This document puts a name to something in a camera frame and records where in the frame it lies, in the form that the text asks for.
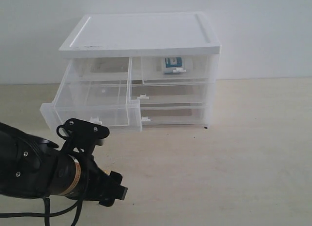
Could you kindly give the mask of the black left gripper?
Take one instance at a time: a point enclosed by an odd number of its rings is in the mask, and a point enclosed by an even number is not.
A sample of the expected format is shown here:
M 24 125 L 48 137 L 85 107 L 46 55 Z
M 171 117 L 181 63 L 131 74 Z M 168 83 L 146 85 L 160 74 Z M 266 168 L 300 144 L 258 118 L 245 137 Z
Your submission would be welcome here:
M 120 173 L 105 173 L 90 156 L 81 156 L 80 161 L 85 174 L 80 201 L 97 201 L 102 206 L 111 207 L 115 200 L 125 199 L 128 188 L 121 185 Z

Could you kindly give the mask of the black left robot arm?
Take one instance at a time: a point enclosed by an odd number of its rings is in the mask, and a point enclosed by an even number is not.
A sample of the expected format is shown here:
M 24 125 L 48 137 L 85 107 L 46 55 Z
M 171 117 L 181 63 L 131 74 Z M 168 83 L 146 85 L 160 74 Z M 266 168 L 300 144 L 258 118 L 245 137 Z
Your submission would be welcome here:
M 64 139 L 56 143 L 6 124 L 0 126 L 0 192 L 2 195 L 37 199 L 51 195 L 71 200 L 97 201 L 110 207 L 124 200 L 127 188 L 122 175 L 105 173 L 93 151 L 110 134 L 107 127 L 75 118 L 57 127 Z

